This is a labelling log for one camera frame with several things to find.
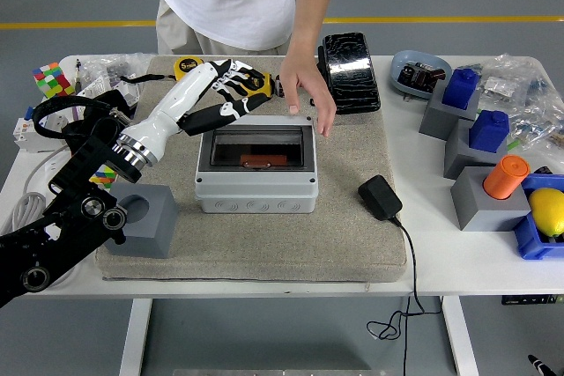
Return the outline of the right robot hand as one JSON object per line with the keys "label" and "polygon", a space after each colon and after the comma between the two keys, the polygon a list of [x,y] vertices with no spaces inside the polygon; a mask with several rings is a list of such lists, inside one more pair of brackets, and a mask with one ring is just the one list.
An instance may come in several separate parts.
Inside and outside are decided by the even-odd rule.
{"label": "right robot hand", "polygon": [[558,376],[558,373],[554,371],[549,365],[537,358],[536,356],[529,354],[528,360],[535,370],[542,376]]}

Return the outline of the person's left hand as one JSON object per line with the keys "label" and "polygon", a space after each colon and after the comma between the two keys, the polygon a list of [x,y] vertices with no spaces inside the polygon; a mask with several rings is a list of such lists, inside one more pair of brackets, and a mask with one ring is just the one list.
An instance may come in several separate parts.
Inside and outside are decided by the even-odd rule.
{"label": "person's left hand", "polygon": [[329,137],[337,108],[316,67],[313,55],[300,48],[289,48],[281,64],[279,76],[288,112],[292,115],[299,113],[301,104],[298,89],[304,89],[315,103],[318,132],[324,137]]}

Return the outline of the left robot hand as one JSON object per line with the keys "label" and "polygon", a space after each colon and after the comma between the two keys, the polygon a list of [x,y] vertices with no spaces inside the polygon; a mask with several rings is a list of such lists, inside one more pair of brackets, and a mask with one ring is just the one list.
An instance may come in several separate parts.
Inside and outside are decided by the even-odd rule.
{"label": "left robot hand", "polygon": [[169,137],[222,128],[268,101],[271,76],[232,59],[202,63],[188,72],[147,118],[124,129],[115,152],[141,169],[162,157]]}

